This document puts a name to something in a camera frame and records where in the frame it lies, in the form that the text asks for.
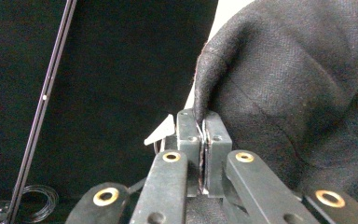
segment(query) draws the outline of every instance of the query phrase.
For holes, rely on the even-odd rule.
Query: black plastic part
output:
[[[98,206],[94,203],[95,194],[103,189],[115,188],[118,190],[118,198],[106,206]],[[129,199],[128,189],[115,183],[103,183],[90,189],[75,208],[69,214],[65,224],[116,224],[122,217],[124,208]]]
[[[232,150],[232,141],[220,116],[212,111],[205,118],[207,148],[205,151],[205,188],[209,198],[223,198],[223,165]]]
[[[344,201],[345,205],[343,207],[333,207],[322,203],[316,197],[317,190],[327,190],[332,191],[338,194]],[[327,186],[318,186],[318,187],[308,187],[304,192],[303,204],[312,212],[315,217],[321,223],[329,224],[352,224],[358,223],[358,202],[356,202],[351,196],[342,192],[340,190],[327,187]],[[326,198],[327,201],[336,203],[335,198]]]
[[[238,153],[250,154],[253,160],[239,161],[236,157]],[[243,212],[249,216],[246,219],[252,223],[319,223],[254,153],[244,150],[230,152],[227,156],[226,174],[243,203]],[[225,205],[237,206],[227,201]],[[238,214],[235,209],[226,208],[227,211]],[[229,223],[238,221],[233,216],[227,218]]]
[[[229,223],[252,223],[249,215],[240,206],[230,203],[226,198],[223,199],[223,210]]]
[[[177,139],[176,134],[165,137],[164,149],[165,150],[170,150],[170,149],[177,150],[178,149],[178,139]]]
[[[177,148],[188,158],[187,197],[196,197],[200,188],[200,137],[191,109],[177,114]]]
[[[179,153],[178,161],[163,159]],[[185,223],[187,156],[178,150],[160,152],[150,169],[130,224]]]

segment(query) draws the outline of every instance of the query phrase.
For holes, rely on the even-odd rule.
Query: black cloth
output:
[[[358,201],[358,0],[242,9],[199,56],[198,124],[208,109],[289,188],[331,184]]]

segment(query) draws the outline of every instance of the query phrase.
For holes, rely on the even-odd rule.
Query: black pole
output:
[[[7,213],[8,224],[14,224],[16,215],[19,211],[21,203],[21,196],[24,191],[25,183],[27,181],[28,173],[31,168],[32,159],[34,157],[34,150],[37,144],[37,139],[40,134],[40,129],[43,124],[46,109],[48,107],[48,100],[57,75],[57,69],[60,64],[63,46],[65,45],[66,37],[68,36],[69,26],[74,15],[77,0],[67,0],[65,10],[62,15],[60,29],[57,34],[54,49],[51,54],[48,71],[46,73],[45,82],[43,84],[42,93],[40,94],[39,103],[37,105],[36,113],[34,115],[34,122],[32,124],[31,132],[28,138],[28,143],[25,148],[24,157],[22,158],[19,176],[17,177],[16,186],[13,190],[10,207]]]

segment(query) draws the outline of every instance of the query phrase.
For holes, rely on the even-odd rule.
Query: black background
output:
[[[0,2],[0,199],[14,187],[65,1]],[[132,185],[182,109],[214,1],[78,1],[27,185]]]

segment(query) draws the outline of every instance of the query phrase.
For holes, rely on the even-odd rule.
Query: white paper tab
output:
[[[150,136],[148,136],[144,143],[145,146],[148,146],[152,143],[155,143],[168,135],[175,133],[175,123],[173,122],[173,115],[168,115],[168,117],[162,121],[162,123],[153,131]]]

